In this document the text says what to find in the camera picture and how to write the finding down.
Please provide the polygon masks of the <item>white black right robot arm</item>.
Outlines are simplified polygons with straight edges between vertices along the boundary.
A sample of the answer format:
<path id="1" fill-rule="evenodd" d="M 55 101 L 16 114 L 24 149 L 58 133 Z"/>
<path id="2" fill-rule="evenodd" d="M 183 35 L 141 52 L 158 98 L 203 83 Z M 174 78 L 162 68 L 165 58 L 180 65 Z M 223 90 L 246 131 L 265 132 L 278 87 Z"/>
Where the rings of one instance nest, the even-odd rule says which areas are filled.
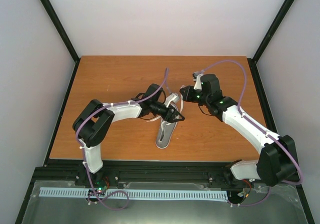
<path id="1" fill-rule="evenodd" d="M 228 168 L 232 179 L 261 180 L 268 186 L 289 182 L 298 173 L 295 143 L 288 136 L 267 129 L 230 97 L 224 96 L 218 78 L 214 74 L 199 74 L 195 85 L 180 89 L 185 102 L 205 106 L 209 113 L 240 133 L 259 154 L 258 160 L 235 161 Z"/>

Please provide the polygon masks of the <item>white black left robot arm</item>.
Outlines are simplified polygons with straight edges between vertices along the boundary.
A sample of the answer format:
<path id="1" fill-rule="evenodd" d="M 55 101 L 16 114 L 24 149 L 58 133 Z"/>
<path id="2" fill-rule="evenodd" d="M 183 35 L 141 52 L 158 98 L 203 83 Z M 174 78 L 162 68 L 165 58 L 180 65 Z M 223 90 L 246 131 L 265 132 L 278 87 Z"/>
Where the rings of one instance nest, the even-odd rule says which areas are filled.
<path id="1" fill-rule="evenodd" d="M 149 121 L 160 120 L 155 144 L 165 149 L 171 140 L 182 115 L 182 97 L 177 93 L 166 95 L 164 89 L 157 84 L 151 84 L 147 91 L 139 93 L 127 102 L 108 104 L 94 99 L 74 121 L 72 128 L 83 152 L 83 165 L 88 169 L 86 179 L 92 185 L 103 182 L 104 173 L 101 156 L 101 143 L 107 135 L 112 123 L 126 119 L 144 119 L 147 115 L 153 117 Z"/>

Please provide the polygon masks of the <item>grey canvas sneaker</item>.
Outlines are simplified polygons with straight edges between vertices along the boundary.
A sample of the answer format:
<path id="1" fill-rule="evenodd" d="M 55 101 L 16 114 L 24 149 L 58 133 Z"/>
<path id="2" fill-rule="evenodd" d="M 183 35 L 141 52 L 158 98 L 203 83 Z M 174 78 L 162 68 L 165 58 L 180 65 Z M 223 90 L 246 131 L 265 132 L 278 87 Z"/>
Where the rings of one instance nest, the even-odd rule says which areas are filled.
<path id="1" fill-rule="evenodd" d="M 181 99 L 177 103 L 171 103 L 175 104 L 177 106 L 177 110 L 181 113 L 184 107 L 184 102 Z M 162 117 L 160 117 L 160 126 L 157 133 L 155 144 L 160 149 L 165 149 L 168 147 L 171 137 L 173 135 L 173 132 L 177 126 L 176 123 L 168 123 L 167 121 L 164 121 Z"/>

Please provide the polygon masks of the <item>white shoelace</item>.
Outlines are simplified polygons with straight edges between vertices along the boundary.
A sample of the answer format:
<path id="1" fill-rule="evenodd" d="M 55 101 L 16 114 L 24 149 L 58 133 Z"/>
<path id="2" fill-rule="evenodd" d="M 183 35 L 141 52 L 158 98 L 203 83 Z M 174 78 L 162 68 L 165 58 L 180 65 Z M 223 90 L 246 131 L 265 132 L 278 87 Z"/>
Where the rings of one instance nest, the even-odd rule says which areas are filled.
<path id="1" fill-rule="evenodd" d="M 148 108 L 148 111 L 153 114 L 153 117 L 146 119 L 147 122 L 152 122 L 160 118 L 168 123 L 185 120 L 185 117 L 182 115 L 184 102 L 181 94 L 171 93 L 165 98 L 163 103 L 150 101 Z"/>

